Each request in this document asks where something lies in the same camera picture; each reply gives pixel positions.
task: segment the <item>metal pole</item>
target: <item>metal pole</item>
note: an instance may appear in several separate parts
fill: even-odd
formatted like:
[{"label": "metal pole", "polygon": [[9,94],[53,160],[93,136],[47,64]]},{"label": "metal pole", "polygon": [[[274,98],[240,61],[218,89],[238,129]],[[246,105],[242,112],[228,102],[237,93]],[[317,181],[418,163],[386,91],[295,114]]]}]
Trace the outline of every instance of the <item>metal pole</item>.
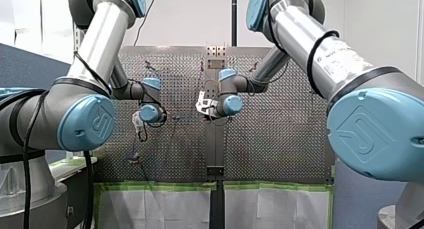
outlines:
[{"label": "metal pole", "polygon": [[231,2],[231,46],[237,46],[237,0]]}]

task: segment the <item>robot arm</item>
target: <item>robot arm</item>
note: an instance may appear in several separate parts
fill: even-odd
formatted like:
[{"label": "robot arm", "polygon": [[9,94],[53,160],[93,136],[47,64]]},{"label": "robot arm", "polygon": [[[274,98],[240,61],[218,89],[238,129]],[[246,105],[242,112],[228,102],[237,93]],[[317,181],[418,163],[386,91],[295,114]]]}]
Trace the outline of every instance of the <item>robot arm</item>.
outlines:
[{"label": "robot arm", "polygon": [[346,165],[371,178],[422,182],[423,88],[397,68],[367,62],[323,20],[321,0],[250,0],[248,28],[276,47],[250,78],[222,70],[217,101],[199,100],[198,110],[214,118],[237,114],[242,109],[237,93],[265,92],[291,58],[327,100],[329,142]]},{"label": "robot arm", "polygon": [[[81,22],[80,17],[89,18],[83,11],[75,14],[73,10],[84,8],[87,1],[70,0],[76,22]],[[142,101],[140,115],[148,109],[145,114],[149,123],[164,118],[158,102],[160,81],[156,78],[128,81],[117,58],[127,28],[134,25],[136,17],[144,16],[144,0],[92,2],[95,13],[88,22],[86,36],[68,74],[54,82],[44,99],[31,134],[31,149],[86,151],[101,146],[113,130],[112,96],[119,100]],[[0,101],[4,105],[0,110],[2,157],[21,155],[21,141],[39,100],[39,96],[32,96],[5,106],[12,97]]]}]

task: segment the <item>black bracket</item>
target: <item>black bracket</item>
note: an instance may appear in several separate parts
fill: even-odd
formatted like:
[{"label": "black bracket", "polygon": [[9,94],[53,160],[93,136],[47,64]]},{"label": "black bracket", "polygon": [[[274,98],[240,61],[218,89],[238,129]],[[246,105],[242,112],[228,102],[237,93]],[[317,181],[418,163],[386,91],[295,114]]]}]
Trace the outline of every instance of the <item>black bracket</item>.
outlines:
[{"label": "black bracket", "polygon": [[206,168],[208,176],[224,176],[224,167],[222,166],[210,166]]}]

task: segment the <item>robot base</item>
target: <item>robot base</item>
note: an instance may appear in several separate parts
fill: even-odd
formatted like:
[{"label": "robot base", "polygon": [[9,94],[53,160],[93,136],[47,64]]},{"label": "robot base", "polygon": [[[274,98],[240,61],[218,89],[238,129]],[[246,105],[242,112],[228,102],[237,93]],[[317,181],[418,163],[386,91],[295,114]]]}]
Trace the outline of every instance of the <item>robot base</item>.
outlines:
[{"label": "robot base", "polygon": [[[66,229],[68,200],[66,186],[62,183],[56,185],[55,192],[46,198],[31,205],[31,229]],[[22,228],[23,209],[13,212],[0,212],[0,225],[3,228]]]},{"label": "robot base", "polygon": [[395,205],[378,212],[377,229],[408,229],[424,217],[424,185],[408,183]]}]

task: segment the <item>silver bracket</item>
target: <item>silver bracket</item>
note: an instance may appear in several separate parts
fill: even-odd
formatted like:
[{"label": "silver bracket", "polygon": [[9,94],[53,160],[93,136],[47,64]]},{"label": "silver bracket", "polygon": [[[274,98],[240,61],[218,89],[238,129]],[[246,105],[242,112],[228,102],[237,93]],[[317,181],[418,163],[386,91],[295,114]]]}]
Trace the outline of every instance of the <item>silver bracket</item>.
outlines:
[{"label": "silver bracket", "polygon": [[81,46],[82,40],[84,39],[85,31],[78,29],[74,24],[74,51],[78,51]]},{"label": "silver bracket", "polygon": [[206,69],[222,70],[227,66],[225,46],[208,46],[206,57]]},{"label": "silver bracket", "polygon": [[216,114],[215,110],[217,105],[218,101],[212,99],[205,99],[205,91],[199,92],[199,98],[196,103],[196,109],[198,112],[212,118],[217,118],[218,115]]}]

